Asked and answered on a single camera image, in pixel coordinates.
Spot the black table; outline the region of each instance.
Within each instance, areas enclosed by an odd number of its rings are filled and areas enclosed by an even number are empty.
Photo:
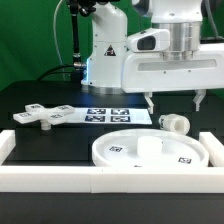
[[[40,123],[12,119],[24,106],[71,105],[95,108],[147,108],[142,94],[99,95],[70,82],[17,82],[0,92],[0,129],[13,129],[17,145],[3,165],[93,166],[91,146],[99,136],[129,128],[158,128],[162,114],[177,113],[191,123],[189,136],[211,131],[224,142],[224,102],[207,94],[200,112],[194,92],[156,93],[152,125],[62,124],[41,131]],[[224,223],[223,194],[55,194],[1,193],[0,218],[6,223]]]

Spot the white plastic part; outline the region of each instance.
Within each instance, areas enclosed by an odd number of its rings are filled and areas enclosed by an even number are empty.
[[[194,102],[196,105],[196,111],[199,111],[200,109],[200,103],[202,102],[202,100],[205,98],[206,95],[206,89],[200,89],[196,91],[196,96],[194,98]]]
[[[177,114],[162,115],[159,118],[160,128],[177,134],[186,135],[190,130],[189,120]]]
[[[66,123],[69,114],[75,112],[75,108],[69,105],[58,106],[55,108],[47,109],[40,104],[26,105],[27,112],[14,114],[14,120],[21,124],[41,121],[41,129],[46,131],[51,129],[51,125]]]
[[[152,23],[191,23],[202,21],[202,0],[152,0]]]
[[[203,44],[192,60],[164,61],[160,53],[132,53],[124,59],[125,92],[160,92],[224,87],[224,44]]]
[[[208,150],[211,164],[224,167],[223,144],[211,132],[200,132],[199,141]]]
[[[152,102],[151,98],[152,98],[152,93],[144,93],[144,97],[146,102],[148,103],[149,107],[148,107],[148,111],[150,114],[153,114],[154,111],[154,103]]]
[[[121,68],[127,51],[127,17],[111,3],[96,4],[92,23],[93,52],[87,60],[87,78],[82,84],[121,88]]]
[[[15,131],[4,130],[0,133],[0,165],[16,145]]]
[[[143,159],[150,159],[153,156],[161,156],[163,141],[154,136],[142,136],[138,138],[137,154]]]
[[[139,50],[137,47],[139,40],[147,37],[155,38],[155,48],[152,50]],[[129,36],[127,46],[132,52],[164,51],[170,47],[170,32],[166,29],[149,28],[140,33]]]
[[[139,150],[138,139],[142,136],[160,138],[163,142],[162,150],[161,141],[156,144],[148,142],[147,148],[144,139]],[[205,167],[208,165],[208,157],[208,152],[198,141],[184,135],[153,129],[111,132],[98,138],[92,146],[92,159],[96,166]]]
[[[1,166],[1,192],[224,193],[224,168]]]

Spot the white foam border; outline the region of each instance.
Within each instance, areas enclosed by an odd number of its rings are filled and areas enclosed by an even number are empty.
[[[1,162],[14,146],[15,132],[3,131]],[[224,193],[224,168],[0,166],[0,192]]]

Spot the white plate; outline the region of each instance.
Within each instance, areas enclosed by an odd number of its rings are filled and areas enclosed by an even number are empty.
[[[140,157],[137,143],[142,136],[160,138],[163,141],[161,153]],[[184,135],[153,129],[130,129],[98,138],[92,146],[92,159],[96,166],[205,167],[208,166],[209,154],[200,142]]]

